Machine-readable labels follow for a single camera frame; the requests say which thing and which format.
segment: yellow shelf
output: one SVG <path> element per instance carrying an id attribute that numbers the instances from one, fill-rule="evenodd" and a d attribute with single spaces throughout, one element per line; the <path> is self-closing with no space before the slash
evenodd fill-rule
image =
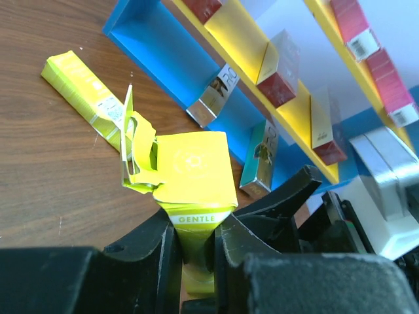
<path id="1" fill-rule="evenodd" d="M 337 184 L 337 164 L 325 165 L 311 148 L 310 92 L 304 84 L 299 81 L 298 96 L 278 109 L 275 109 L 256 87 L 269 40 L 239 0 L 227 1 L 204 26 L 182 0 L 173 0 L 173 3 L 225 62 L 239 74 L 250 92 L 278 120 L 326 178 L 332 184 Z"/>
<path id="2" fill-rule="evenodd" d="M 396 128 L 394 122 L 387 115 L 367 65 L 365 62 L 356 62 L 343 43 L 335 15 L 333 14 L 333 10 L 329 2 L 324 0 L 304 0 L 304 2 L 306 3 L 308 9 L 312 12 L 323 32 L 329 38 L 343 62 L 350 70 L 351 74 L 356 79 L 364 94 L 367 96 L 367 99 L 370 101 L 374 110 L 381 118 L 381 121 L 383 121 L 384 125 L 392 129 L 392 131 L 396 133 L 397 136 L 399 136 L 400 139 L 406 143 L 406 145 L 414 150 L 406 129 Z"/>

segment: white speck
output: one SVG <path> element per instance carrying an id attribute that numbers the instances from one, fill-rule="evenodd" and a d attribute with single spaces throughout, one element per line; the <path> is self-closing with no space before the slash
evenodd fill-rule
<path id="1" fill-rule="evenodd" d="M 97 134 L 96 134 L 96 138 L 94 139 L 94 143 L 93 143 L 93 147 L 92 147 L 92 149 L 94 148 L 94 145 L 96 145 L 96 141 L 98 140 L 98 136 L 99 136 L 99 134 L 97 133 Z"/>
<path id="2" fill-rule="evenodd" d="M 63 218 L 60 217 L 60 227 L 58 228 L 58 236 L 61 234 L 61 223 L 63 222 Z"/>

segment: wooden surface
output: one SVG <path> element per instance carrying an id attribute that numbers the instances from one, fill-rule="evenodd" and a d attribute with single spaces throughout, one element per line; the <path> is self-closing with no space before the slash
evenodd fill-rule
<path id="1" fill-rule="evenodd" d="M 132 82 L 135 109 L 158 134 L 199 130 L 102 34 L 115 4 L 0 0 L 0 247 L 102 248 L 158 208 L 120 186 L 117 151 L 40 77 L 49 56 L 74 50 L 119 99 Z"/>

